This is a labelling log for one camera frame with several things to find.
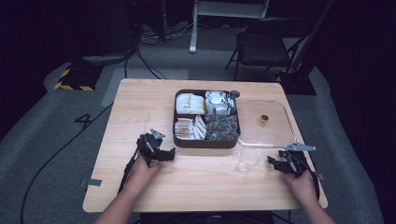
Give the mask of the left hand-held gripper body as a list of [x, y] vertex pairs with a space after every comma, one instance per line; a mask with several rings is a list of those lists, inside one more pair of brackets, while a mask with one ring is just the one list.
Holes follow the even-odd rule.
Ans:
[[151, 129], [150, 133], [141, 134], [137, 139], [136, 150], [138, 155], [144, 158], [147, 165], [150, 165], [152, 161], [164, 161], [162, 151], [160, 150], [164, 138], [164, 134]]

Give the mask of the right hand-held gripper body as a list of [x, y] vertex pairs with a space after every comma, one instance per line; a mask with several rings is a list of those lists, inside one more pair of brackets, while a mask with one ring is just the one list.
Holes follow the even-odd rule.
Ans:
[[285, 174], [294, 174], [299, 177], [305, 170], [311, 170], [304, 155], [305, 151], [314, 151], [316, 148], [301, 143], [292, 143], [278, 151], [278, 155], [285, 159], [277, 164], [277, 170]]

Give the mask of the person's left hand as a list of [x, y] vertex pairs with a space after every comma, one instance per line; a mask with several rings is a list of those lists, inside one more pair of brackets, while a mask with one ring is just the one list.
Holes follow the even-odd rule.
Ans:
[[139, 195], [144, 188], [150, 183], [153, 177], [160, 171], [163, 163], [161, 161], [155, 163], [152, 167], [147, 165], [143, 157], [139, 157], [130, 173], [128, 174], [124, 189], [128, 195]]

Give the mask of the person's right hand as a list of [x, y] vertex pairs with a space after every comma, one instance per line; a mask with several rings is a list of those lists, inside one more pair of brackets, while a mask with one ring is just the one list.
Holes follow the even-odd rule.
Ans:
[[294, 197], [303, 208], [318, 204], [314, 180], [308, 171], [304, 171], [299, 177], [282, 174], [281, 178], [290, 186]]

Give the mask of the clear glass cup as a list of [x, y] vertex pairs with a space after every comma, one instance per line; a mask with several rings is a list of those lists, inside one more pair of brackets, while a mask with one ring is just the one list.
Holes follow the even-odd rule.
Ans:
[[236, 164], [236, 170], [239, 173], [246, 174], [251, 171], [252, 168], [257, 166], [261, 162], [261, 154], [254, 147], [242, 147], [238, 151], [238, 161]]

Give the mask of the pile of clear wrapped sticks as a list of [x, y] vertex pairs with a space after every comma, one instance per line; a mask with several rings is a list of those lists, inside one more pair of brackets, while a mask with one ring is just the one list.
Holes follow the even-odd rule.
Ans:
[[179, 139], [194, 140], [192, 119], [178, 118], [174, 125], [174, 133]]

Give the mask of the brown compartment tray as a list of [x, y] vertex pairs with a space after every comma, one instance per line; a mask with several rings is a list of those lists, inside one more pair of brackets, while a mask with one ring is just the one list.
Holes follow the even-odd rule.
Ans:
[[[232, 140], [232, 141], [216, 141], [216, 140], [207, 140], [206, 138], [204, 140], [186, 140], [186, 139], [179, 139], [175, 136], [174, 133], [174, 125], [175, 122], [177, 121], [178, 118], [184, 118], [184, 119], [192, 119], [192, 122], [194, 122], [194, 119], [197, 115], [199, 115], [204, 123], [206, 124], [205, 121], [205, 116], [208, 115], [206, 113], [206, 108], [205, 108], [205, 113], [204, 114], [178, 114], [176, 110], [176, 99], [181, 93], [192, 93], [195, 95], [203, 96], [205, 98], [205, 92], [206, 91], [218, 91], [218, 90], [180, 90], [176, 93], [175, 95], [175, 106], [174, 106], [174, 118], [173, 118], [173, 136], [174, 136], [174, 142], [178, 147], [191, 147], [191, 148], [208, 148], [208, 147], [213, 147], [213, 148], [232, 148], [236, 145], [237, 140]], [[236, 107], [236, 98], [235, 100], [235, 113], [237, 120], [238, 120], [238, 125], [239, 125], [239, 118], [237, 114], [237, 107]]]

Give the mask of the row of white sachets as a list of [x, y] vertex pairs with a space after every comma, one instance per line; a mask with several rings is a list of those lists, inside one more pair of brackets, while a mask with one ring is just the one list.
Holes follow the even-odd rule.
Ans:
[[206, 135], [206, 128], [203, 119], [197, 115], [193, 123], [193, 136], [196, 140], [204, 140]]

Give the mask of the clear lid with gold knob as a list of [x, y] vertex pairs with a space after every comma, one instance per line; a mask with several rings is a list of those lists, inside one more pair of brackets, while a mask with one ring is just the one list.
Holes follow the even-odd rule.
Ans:
[[276, 100], [237, 100], [243, 147], [284, 147], [297, 141], [286, 107]]

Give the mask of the pile of yellow white packets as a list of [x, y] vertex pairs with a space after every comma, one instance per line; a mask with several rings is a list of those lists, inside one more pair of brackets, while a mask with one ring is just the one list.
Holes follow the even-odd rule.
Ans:
[[181, 93], [176, 99], [178, 114], [204, 114], [205, 98], [192, 93]]

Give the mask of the pile of grey tea bags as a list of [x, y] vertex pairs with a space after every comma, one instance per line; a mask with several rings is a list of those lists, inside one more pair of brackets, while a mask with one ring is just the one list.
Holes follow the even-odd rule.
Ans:
[[205, 138], [207, 140], [232, 141], [239, 138], [239, 125], [236, 115], [223, 117], [208, 114], [205, 116], [205, 121]]

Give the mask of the grey tape strip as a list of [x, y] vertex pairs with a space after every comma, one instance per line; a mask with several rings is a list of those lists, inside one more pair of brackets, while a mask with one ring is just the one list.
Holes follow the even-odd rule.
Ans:
[[101, 184], [102, 181], [100, 179], [89, 179], [89, 180], [81, 180], [79, 185], [82, 188], [86, 189], [88, 186], [100, 187]]

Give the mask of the pile of silver white packets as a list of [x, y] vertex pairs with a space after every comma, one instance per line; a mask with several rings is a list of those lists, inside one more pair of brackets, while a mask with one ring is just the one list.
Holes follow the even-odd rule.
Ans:
[[235, 113], [235, 100], [227, 91], [206, 91], [205, 108], [207, 114], [231, 116]]

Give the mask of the person's dark clothing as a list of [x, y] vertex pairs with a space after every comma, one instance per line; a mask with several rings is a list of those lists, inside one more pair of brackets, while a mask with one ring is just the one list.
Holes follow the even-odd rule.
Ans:
[[141, 213], [140, 224], [275, 224], [271, 212]]

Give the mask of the black yellow striped stand base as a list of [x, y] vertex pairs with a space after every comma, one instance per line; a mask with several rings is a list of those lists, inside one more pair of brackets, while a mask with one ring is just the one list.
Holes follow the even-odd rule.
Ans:
[[94, 91], [103, 66], [89, 63], [69, 64], [54, 86], [55, 90]]

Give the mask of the black folding chair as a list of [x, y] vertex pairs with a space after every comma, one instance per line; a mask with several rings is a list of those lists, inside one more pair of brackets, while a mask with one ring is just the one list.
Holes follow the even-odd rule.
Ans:
[[254, 21], [236, 36], [236, 48], [228, 61], [235, 62], [233, 79], [239, 65], [284, 67], [290, 71], [301, 42], [312, 32], [313, 25], [297, 18], [264, 18]]

